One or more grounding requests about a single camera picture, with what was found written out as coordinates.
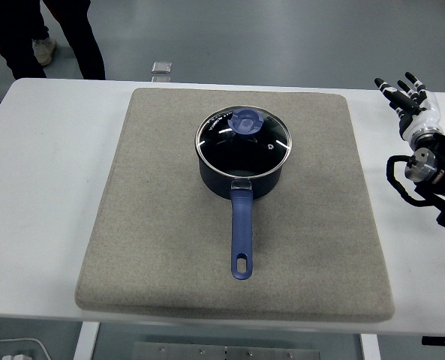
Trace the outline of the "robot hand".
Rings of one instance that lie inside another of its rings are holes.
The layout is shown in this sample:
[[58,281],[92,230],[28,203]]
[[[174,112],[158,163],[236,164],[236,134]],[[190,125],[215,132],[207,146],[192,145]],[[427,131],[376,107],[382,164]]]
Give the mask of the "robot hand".
[[440,108],[435,95],[412,73],[406,72],[405,77],[411,85],[399,80],[398,88],[381,78],[374,79],[377,89],[399,118],[399,135],[409,143],[421,131],[441,133]]

